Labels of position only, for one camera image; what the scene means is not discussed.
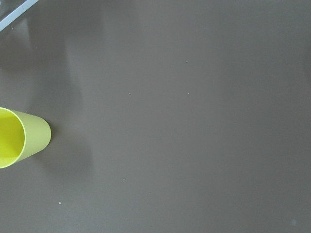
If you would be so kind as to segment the yellow plastic cup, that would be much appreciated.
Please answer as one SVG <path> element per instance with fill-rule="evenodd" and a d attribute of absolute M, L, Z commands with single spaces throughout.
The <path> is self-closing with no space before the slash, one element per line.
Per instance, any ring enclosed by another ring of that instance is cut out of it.
<path fill-rule="evenodd" d="M 1 107 L 0 167 L 6 168 L 42 151 L 51 135 L 44 119 Z"/>

